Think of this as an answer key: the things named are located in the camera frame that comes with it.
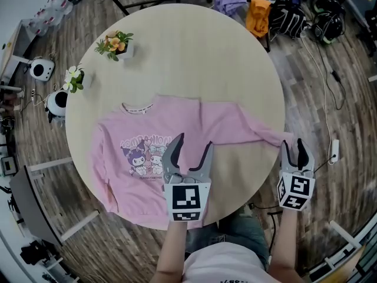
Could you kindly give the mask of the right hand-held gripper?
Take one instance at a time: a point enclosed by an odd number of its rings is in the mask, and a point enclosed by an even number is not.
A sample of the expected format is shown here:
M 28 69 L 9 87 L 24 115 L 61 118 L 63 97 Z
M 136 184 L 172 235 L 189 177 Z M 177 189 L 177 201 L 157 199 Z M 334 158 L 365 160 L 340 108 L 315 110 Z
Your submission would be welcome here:
M 280 170 L 277 198 L 281 208 L 303 210 L 313 195 L 315 187 L 315 158 L 307 143 L 298 138 L 297 165 L 291 161 L 290 149 L 284 140 L 280 147 Z

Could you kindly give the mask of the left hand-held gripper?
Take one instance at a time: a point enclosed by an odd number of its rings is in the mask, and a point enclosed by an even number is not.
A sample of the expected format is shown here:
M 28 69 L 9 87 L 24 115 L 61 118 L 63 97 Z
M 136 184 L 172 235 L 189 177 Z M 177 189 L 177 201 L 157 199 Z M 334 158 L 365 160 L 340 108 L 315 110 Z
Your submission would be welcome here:
M 196 222 L 202 220 L 211 187 L 210 170 L 213 160 L 213 143 L 210 141 L 195 168 L 180 173 L 178 160 L 184 143 L 180 133 L 167 146 L 163 154 L 163 195 L 167 202 L 168 216 L 173 222 Z

